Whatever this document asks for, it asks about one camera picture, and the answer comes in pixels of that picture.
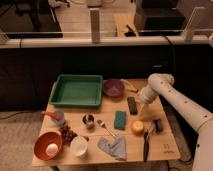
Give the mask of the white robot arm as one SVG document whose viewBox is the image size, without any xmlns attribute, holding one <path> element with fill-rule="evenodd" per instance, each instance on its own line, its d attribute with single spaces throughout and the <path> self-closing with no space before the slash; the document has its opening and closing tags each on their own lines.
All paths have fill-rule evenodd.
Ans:
<svg viewBox="0 0 213 171">
<path fill-rule="evenodd" d="M 139 98 L 150 104 L 158 95 L 163 96 L 198 133 L 192 171 L 213 171 L 213 113 L 177 91 L 173 84 L 171 74 L 151 74 Z"/>
</svg>

